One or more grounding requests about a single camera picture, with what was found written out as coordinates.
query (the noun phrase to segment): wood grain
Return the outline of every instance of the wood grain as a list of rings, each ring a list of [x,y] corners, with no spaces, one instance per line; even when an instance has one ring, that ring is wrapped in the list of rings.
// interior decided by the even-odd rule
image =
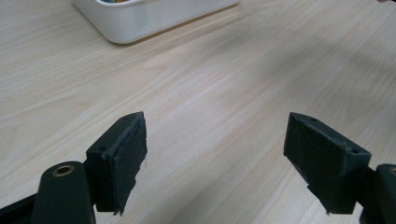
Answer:
[[[135,45],[69,1],[0,2],[0,206],[143,110],[148,157],[98,223],[358,223],[327,216],[282,155],[290,111],[396,163],[396,5],[242,0]]]

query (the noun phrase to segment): table surface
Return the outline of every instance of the table surface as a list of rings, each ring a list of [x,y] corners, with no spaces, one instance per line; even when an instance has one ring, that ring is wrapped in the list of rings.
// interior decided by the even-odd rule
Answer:
[[[84,161],[144,111],[148,155],[123,217],[98,223],[358,223],[326,215],[283,156],[289,112],[396,163],[396,4],[242,0],[134,45],[65,0],[0,2],[0,206]]]

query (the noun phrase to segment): white container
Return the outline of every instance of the white container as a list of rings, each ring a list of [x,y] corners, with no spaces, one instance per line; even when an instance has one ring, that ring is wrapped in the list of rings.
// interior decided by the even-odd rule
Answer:
[[[105,38],[127,44],[232,6],[238,0],[131,0],[122,3],[73,0],[73,3]]]

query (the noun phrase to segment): wooden table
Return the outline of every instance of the wooden table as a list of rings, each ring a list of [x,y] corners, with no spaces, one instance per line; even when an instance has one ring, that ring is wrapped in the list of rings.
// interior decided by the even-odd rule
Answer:
[[[327,216],[283,157],[289,112],[396,163],[396,4],[243,0],[135,45],[67,0],[0,2],[0,206],[144,111],[148,156],[123,217],[98,223],[358,223]]]

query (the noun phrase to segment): black plastic bracket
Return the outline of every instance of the black plastic bracket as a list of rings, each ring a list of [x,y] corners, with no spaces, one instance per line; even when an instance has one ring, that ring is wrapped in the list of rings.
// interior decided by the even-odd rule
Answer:
[[[94,223],[98,212],[123,212],[147,155],[143,112],[117,120],[88,150],[84,163],[49,168],[38,193],[0,209],[0,223]]]

